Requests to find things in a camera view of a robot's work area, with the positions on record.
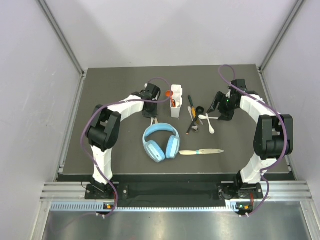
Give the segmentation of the orange plastic spoon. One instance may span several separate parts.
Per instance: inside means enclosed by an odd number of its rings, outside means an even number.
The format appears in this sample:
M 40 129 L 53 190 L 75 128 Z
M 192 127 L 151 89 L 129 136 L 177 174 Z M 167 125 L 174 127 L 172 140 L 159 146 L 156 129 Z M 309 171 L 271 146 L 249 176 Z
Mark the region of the orange plastic spoon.
M 170 98 L 171 106 L 172 106 L 172 100 L 174 100 L 174 99 L 173 99 L 173 95 L 174 95 L 174 92 L 171 91 L 171 90 L 168 90 L 168 91 L 165 92 L 165 96 Z

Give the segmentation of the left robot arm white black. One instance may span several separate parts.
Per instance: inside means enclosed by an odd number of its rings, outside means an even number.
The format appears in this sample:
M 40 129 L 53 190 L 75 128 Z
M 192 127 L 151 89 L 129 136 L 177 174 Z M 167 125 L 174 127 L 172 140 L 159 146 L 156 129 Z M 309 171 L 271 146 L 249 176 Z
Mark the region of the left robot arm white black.
M 142 112 L 146 118 L 157 114 L 157 103 L 161 95 L 158 86 L 147 83 L 145 89 L 134 92 L 126 99 L 107 107 L 97 105 L 93 119 L 85 131 L 85 136 L 93 154 L 94 172 L 86 187 L 86 199 L 111 199 L 115 197 L 110 183 L 112 173 L 112 149 L 119 138 L 121 122 L 133 114 Z

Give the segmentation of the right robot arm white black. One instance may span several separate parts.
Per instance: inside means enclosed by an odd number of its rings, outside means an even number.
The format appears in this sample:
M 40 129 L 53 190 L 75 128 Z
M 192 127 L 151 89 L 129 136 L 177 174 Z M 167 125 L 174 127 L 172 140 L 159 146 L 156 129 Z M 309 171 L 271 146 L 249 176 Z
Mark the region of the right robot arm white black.
M 233 80 L 228 93 L 219 91 L 208 109 L 218 110 L 220 121 L 231 121 L 237 109 L 246 112 L 256 123 L 253 139 L 254 154 L 240 170 L 233 184 L 218 185 L 222 199 L 247 198 L 258 192 L 260 181 L 281 157 L 293 151 L 293 117 L 280 114 L 267 105 L 255 92 L 247 89 L 244 79 Z

